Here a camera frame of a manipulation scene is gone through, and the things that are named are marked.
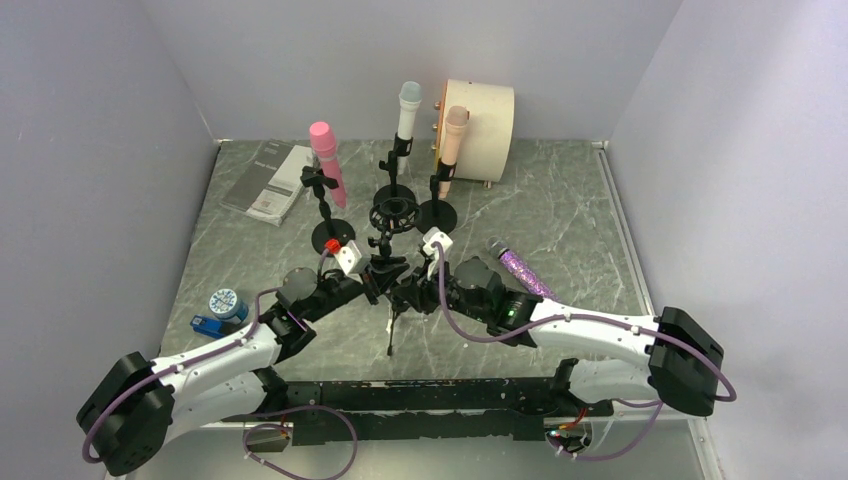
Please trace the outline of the white microphone silver grille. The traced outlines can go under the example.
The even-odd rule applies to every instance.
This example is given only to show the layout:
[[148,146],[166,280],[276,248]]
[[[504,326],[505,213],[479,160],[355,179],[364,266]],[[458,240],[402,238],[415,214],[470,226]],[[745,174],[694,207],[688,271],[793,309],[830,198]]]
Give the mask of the white microphone silver grille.
[[400,112],[394,152],[397,155],[398,173],[403,174],[407,168],[407,157],[411,153],[415,119],[422,101],[420,84],[415,81],[406,81],[401,87],[398,99]]

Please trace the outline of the black tripod shock-mount stand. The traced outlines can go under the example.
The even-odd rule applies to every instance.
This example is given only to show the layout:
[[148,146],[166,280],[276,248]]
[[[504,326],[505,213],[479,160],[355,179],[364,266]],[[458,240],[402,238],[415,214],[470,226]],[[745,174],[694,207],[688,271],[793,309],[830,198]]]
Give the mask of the black tripod shock-mount stand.
[[413,229],[419,213],[420,210],[416,201],[406,197],[390,197],[380,201],[371,208],[369,213],[371,226],[380,233],[378,238],[368,238],[369,246],[378,249],[378,255],[372,259],[378,275],[377,285],[380,292],[388,296],[390,303],[386,351],[388,357],[393,355],[396,323],[401,314],[409,309],[409,306],[403,300],[396,298],[391,293],[391,289],[399,276],[409,268],[404,257],[392,254],[391,240],[394,236]]

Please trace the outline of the pink microphone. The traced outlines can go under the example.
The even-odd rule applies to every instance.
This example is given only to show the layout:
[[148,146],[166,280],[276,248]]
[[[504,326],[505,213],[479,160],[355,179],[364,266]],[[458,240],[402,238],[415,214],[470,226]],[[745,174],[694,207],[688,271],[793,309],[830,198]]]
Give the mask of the pink microphone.
[[324,175],[337,183],[337,187],[330,189],[332,198],[338,207],[344,209],[347,207],[347,191],[338,161],[335,133],[327,122],[318,121],[310,125],[309,136],[310,146]]

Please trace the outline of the black round-base mic stand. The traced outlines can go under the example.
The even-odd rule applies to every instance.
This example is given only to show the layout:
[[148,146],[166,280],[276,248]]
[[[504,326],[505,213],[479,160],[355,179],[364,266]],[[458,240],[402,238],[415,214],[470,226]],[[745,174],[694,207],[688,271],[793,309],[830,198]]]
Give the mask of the black round-base mic stand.
[[334,219],[329,202],[325,199],[326,190],[335,190],[339,187],[338,181],[328,177],[320,168],[305,166],[302,168],[300,181],[306,188],[312,190],[313,195],[319,202],[319,213],[322,221],[313,229],[311,244],[317,253],[322,253],[328,241],[335,240],[341,246],[347,245],[356,238],[355,231],[350,223],[342,219]]
[[416,222],[416,228],[421,233],[426,233],[433,227],[449,234],[457,226],[458,216],[453,206],[439,197],[442,182],[449,183],[451,167],[438,163],[436,172],[430,176],[429,191],[430,199],[422,202],[420,216]]
[[377,206],[386,200],[400,198],[417,203],[414,192],[398,181],[400,175],[400,162],[405,160],[411,153],[412,140],[402,139],[395,134],[392,149],[387,153],[385,160],[378,162],[378,168],[385,171],[389,176],[389,183],[377,190],[374,194],[372,205]]

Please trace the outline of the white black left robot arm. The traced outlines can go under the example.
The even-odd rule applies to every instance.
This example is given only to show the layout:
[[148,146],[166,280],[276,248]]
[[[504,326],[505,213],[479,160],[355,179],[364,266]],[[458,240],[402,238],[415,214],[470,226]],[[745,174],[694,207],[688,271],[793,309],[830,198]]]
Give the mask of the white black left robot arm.
[[403,257],[373,256],[322,273],[296,268],[274,289],[274,303],[256,306],[235,332],[180,354],[119,358],[76,415],[83,460],[120,476],[202,425],[283,410],[287,386],[274,367],[316,337],[312,323],[359,296],[378,303],[409,267]]

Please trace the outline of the peach microphone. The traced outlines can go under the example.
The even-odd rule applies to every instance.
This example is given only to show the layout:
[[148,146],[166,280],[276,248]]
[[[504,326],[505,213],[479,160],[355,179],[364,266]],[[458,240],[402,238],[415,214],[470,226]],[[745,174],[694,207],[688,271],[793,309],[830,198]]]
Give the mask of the peach microphone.
[[459,148],[469,120],[469,112],[464,106],[452,106],[444,118],[444,139],[441,143],[441,157],[438,163],[438,198],[445,199],[450,191],[457,163]]

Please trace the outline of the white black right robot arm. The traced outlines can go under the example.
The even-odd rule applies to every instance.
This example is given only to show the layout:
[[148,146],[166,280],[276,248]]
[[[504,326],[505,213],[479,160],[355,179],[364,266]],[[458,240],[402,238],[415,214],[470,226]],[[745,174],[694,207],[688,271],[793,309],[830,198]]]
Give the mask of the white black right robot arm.
[[607,400],[659,401],[681,413],[708,417],[736,394],[720,387],[724,350],[686,311],[666,307],[658,316],[614,315],[568,306],[507,287],[474,257],[456,269],[433,262],[391,287],[393,302],[420,313],[441,310],[482,323],[472,342],[580,350],[600,360],[568,359],[555,376],[566,400],[589,406]]

